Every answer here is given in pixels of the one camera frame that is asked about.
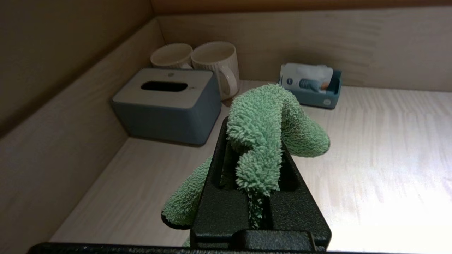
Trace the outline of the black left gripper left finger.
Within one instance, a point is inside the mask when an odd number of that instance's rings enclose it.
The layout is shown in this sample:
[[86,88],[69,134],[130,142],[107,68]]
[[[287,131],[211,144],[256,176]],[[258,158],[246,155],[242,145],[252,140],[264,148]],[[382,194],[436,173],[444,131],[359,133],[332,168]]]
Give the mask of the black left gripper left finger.
[[225,118],[190,229],[191,247],[229,247],[234,233],[250,228],[247,195],[220,188],[228,145],[227,123]]

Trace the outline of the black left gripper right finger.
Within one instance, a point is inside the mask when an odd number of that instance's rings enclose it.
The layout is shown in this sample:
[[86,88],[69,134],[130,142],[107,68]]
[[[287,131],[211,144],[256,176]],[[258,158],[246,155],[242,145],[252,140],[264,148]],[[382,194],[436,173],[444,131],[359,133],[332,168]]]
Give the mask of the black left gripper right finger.
[[268,198],[273,230],[307,231],[317,247],[328,248],[332,231],[285,144],[281,158],[279,190]]

